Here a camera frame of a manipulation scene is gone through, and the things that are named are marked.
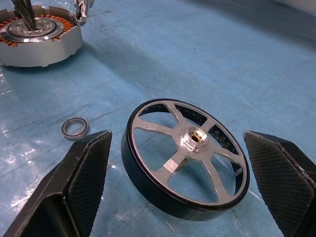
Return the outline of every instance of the spoke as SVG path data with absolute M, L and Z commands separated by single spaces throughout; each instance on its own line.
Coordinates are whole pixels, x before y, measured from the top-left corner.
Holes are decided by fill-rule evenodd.
M 201 126 L 201 129 L 207 133 L 216 123 L 217 121 L 215 119 L 208 117 L 205 123 Z
M 224 157 L 226 157 L 228 160 L 230 160 L 233 163 L 237 163 L 237 164 L 241 164 L 241 165 L 244 164 L 243 155 L 236 155 L 236 154 L 230 152 L 229 150 L 227 150 L 223 147 L 216 146 L 215 144 L 213 147 L 214 147 L 213 148 L 214 153 L 223 155 Z
M 207 172 L 211 176 L 211 179 L 213 181 L 214 189 L 217 193 L 217 197 L 220 202 L 230 200 L 231 195 L 226 191 L 223 182 L 221 180 L 221 177 L 219 176 L 217 170 L 215 169 L 214 165 L 212 164 L 211 160 L 203 160 L 203 163 L 207 169 Z
M 137 119 L 135 118 L 134 126 L 135 126 L 135 128 L 140 128 L 140 129 L 142 129 L 144 131 L 148 131 L 148 132 L 166 134 L 166 135 L 170 135 L 170 136 L 173 136 L 173 134 L 174 134 L 174 130 L 170 127 L 166 127 L 166 126 L 163 126 L 163 125 L 158 124 L 158 123 L 147 122 L 147 121 L 144 121 L 140 118 L 137 118 Z
M 186 156 L 176 152 L 159 170 L 153 171 L 153 174 L 160 182 L 168 186 L 168 180 L 171 175 L 181 166 Z
M 176 108 L 173 101 L 164 101 L 163 103 L 178 122 L 184 121 L 182 113 Z

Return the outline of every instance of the wheel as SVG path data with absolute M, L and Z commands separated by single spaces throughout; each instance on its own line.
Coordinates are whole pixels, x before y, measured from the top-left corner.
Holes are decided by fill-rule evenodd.
M 155 112 L 170 113 L 177 125 L 169 128 L 141 118 Z M 158 170 L 149 169 L 136 146 L 136 129 L 172 137 L 177 151 Z M 216 154 L 225 157 L 232 165 L 236 185 L 234 195 L 226 191 L 211 161 Z M 181 219 L 212 219 L 238 204 L 248 190 L 249 167 L 237 140 L 216 118 L 182 101 L 157 99 L 140 105 L 127 123 L 121 141 L 121 155 L 125 170 L 138 191 L 162 211 Z M 203 164 L 208 177 L 211 178 L 217 201 L 197 201 L 171 188 L 169 179 L 188 159 Z

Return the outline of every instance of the blue floor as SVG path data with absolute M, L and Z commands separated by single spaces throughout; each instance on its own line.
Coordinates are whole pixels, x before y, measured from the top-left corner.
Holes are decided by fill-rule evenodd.
M 268 0 L 96 0 L 75 56 L 0 67 L 0 235 L 72 145 L 62 123 L 83 117 L 90 133 L 113 132 L 92 237 L 282 236 L 253 175 L 245 199 L 217 219 L 157 210 L 130 182 L 120 140 L 138 105 L 174 98 L 214 115 L 245 152 L 242 134 L 254 130 L 293 141 L 316 162 L 313 20 Z

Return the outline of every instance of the carbon fiber piece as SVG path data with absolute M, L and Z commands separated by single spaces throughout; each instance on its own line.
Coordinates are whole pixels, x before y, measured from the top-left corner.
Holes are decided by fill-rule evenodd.
M 316 236 L 316 166 L 292 142 L 244 135 L 259 191 L 285 237 Z
M 47 174 L 4 237 L 87 237 L 104 188 L 111 131 L 76 141 Z

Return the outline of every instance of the copper winding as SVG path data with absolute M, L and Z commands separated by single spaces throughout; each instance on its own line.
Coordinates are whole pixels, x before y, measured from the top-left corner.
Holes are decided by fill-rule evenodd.
M 52 19 L 55 19 L 57 21 L 60 21 L 61 23 L 63 23 L 64 25 L 64 31 L 63 33 L 66 33 L 67 31 L 71 30 L 72 27 L 74 27 L 69 21 L 67 21 L 66 19 L 62 18 L 62 17 L 58 17 L 58 16 L 50 16 L 50 15 L 36 15 L 36 17 L 46 17 L 46 18 L 52 18 Z M 19 18 L 16 17 L 15 19 L 10 19 L 10 20 L 7 20 L 7 21 L 4 21 L 2 23 L 0 23 L 0 30 L 6 25 L 6 24 L 9 24 L 10 22 L 12 21 L 15 21 L 15 20 L 18 20 Z M 55 38 L 53 38 L 53 41 L 57 41 L 57 40 L 60 40 L 60 37 L 57 36 Z M 12 46 L 12 47 L 16 47 L 18 45 L 18 43 L 16 42 L 11 42 L 11 41 L 8 41 L 6 39 L 4 39 L 1 35 L 0 35 L 0 43 L 7 43 L 9 46 Z

